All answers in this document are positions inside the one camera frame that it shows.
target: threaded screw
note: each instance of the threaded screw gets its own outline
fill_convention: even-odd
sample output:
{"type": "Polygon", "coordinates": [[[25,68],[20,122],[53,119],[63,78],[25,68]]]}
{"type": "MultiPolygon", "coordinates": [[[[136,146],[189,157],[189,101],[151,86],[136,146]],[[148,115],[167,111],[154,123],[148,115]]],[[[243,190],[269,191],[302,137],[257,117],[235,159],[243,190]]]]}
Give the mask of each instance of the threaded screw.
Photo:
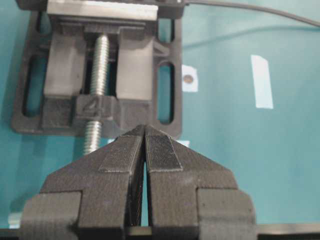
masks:
{"type": "MultiPolygon", "coordinates": [[[[93,66],[91,74],[91,95],[105,95],[107,83],[109,59],[109,39],[105,34],[100,35],[94,47],[93,66]]],[[[102,123],[99,121],[88,121],[84,134],[83,154],[87,155],[99,148],[102,132],[102,123]]]]}

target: gripper jaw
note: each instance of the gripper jaw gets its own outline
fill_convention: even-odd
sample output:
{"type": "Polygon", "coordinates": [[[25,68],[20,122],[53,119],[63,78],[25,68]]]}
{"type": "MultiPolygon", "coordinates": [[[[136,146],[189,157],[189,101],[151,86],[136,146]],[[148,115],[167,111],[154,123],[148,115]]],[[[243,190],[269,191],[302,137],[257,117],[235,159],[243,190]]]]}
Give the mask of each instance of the gripper jaw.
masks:
{"type": "Polygon", "coordinates": [[[141,223],[145,162],[153,239],[256,239],[233,173],[149,125],[50,174],[25,205],[21,239],[126,239],[141,223]]]}

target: teal surface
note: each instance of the teal surface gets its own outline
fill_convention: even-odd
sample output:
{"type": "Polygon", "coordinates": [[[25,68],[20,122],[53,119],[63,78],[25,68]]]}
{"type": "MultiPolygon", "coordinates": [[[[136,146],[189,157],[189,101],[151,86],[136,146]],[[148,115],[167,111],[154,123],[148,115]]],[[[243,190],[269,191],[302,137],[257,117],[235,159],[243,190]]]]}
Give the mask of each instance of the teal surface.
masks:
{"type": "MultiPolygon", "coordinates": [[[[242,0],[320,20],[318,0],[242,0]]],[[[0,227],[46,176],[82,155],[83,139],[10,128],[29,13],[0,3],[0,227]]],[[[258,223],[320,222],[320,29],[267,13],[190,6],[183,63],[199,91],[183,93],[182,140],[230,168],[258,223]],[[251,55],[267,59],[274,109],[257,109],[251,55]]],[[[146,201],[143,224],[147,224],[146,201]]]]}

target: black cable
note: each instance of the black cable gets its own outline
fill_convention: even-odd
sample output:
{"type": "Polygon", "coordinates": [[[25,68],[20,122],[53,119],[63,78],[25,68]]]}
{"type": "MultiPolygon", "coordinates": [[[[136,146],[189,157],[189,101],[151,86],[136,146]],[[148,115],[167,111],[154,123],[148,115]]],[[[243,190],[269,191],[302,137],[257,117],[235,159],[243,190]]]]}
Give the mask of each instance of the black cable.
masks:
{"type": "Polygon", "coordinates": [[[221,1],[213,1],[213,0],[186,0],[187,4],[200,4],[200,5],[209,5],[209,6],[217,6],[217,7],[226,7],[226,8],[237,8],[237,9],[247,9],[247,10],[254,10],[259,12],[265,12],[269,14],[279,15],[285,18],[293,19],[299,22],[303,22],[305,24],[310,24],[320,28],[320,22],[314,21],[302,16],[298,16],[289,12],[263,7],[263,6],[256,6],[250,4],[243,4],[243,3],[235,3],[235,2],[221,2],[221,1]]]}

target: small dark hole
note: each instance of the small dark hole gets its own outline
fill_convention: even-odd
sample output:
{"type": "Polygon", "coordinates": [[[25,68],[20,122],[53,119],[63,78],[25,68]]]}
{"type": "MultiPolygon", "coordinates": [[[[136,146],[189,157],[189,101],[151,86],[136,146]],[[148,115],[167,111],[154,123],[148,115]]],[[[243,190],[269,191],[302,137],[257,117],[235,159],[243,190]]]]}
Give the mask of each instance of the small dark hole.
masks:
{"type": "Polygon", "coordinates": [[[36,30],[40,34],[50,34],[52,31],[50,18],[46,12],[39,12],[36,30]]]}
{"type": "Polygon", "coordinates": [[[175,39],[174,21],[172,19],[159,19],[158,39],[163,43],[171,43],[175,39]]]}
{"type": "Polygon", "coordinates": [[[34,117],[40,112],[47,64],[48,58],[46,57],[35,56],[31,59],[23,108],[23,114],[27,117],[34,117]]]}
{"type": "Polygon", "coordinates": [[[174,73],[172,64],[160,66],[157,72],[157,118],[164,125],[174,119],[174,73]]]}

